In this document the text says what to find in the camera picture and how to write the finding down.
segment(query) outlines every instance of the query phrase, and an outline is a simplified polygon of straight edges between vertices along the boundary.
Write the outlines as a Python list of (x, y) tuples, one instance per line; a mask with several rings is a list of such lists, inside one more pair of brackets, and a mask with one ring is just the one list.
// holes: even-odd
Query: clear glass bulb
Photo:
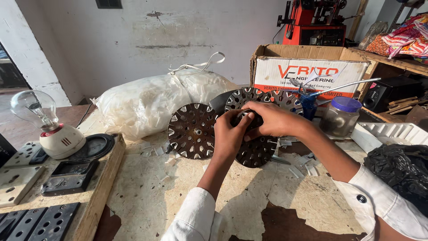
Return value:
[(14, 95), (10, 101), (10, 110), (20, 119), (33, 123), (44, 132), (59, 126), (55, 101), (38, 90), (26, 90)]

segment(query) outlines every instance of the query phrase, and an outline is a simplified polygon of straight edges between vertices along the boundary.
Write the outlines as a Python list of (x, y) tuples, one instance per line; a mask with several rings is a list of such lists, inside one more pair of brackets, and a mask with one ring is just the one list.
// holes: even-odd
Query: cardboard box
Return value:
[[(310, 45), (259, 45), (250, 61), (250, 86), (263, 92), (271, 90), (297, 90), (288, 78), (305, 82), (312, 71), (319, 75), (305, 85), (308, 92), (328, 90), (342, 84), (362, 79), (370, 65), (364, 56), (343, 47)], [(336, 96), (352, 97), (358, 85), (351, 85), (318, 96), (318, 100), (330, 100)]]

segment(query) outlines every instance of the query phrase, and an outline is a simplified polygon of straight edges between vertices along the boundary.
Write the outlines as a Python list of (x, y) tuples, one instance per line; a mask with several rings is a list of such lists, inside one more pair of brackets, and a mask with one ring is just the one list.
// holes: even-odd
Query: orange machine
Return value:
[(278, 16), (276, 25), (286, 27), (282, 44), (344, 46), (347, 18), (339, 10), (346, 4), (346, 0), (287, 1), (284, 19)]

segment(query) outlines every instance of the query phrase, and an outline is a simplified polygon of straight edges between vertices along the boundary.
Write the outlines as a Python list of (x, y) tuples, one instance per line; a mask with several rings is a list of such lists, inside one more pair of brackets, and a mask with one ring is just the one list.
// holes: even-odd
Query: white plastic tray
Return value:
[(366, 153), (382, 144), (428, 145), (428, 133), (413, 123), (359, 122), (351, 138)]

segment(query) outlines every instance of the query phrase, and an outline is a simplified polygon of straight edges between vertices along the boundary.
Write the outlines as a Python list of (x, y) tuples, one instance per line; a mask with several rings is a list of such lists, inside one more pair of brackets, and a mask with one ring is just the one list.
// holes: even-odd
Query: hand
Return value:
[(252, 109), (263, 118), (263, 125), (250, 130), (244, 136), (244, 141), (250, 141), (259, 136), (296, 136), (307, 133), (313, 128), (312, 123), (304, 117), (284, 110), (273, 103), (247, 102), (242, 109)]
[(236, 127), (232, 127), (230, 121), (236, 117), (241, 110), (230, 110), (217, 118), (214, 124), (215, 149), (213, 159), (221, 157), (224, 160), (234, 160), (239, 148), (241, 147), (242, 138), (245, 130), (254, 119), (254, 113), (249, 113), (242, 118)]

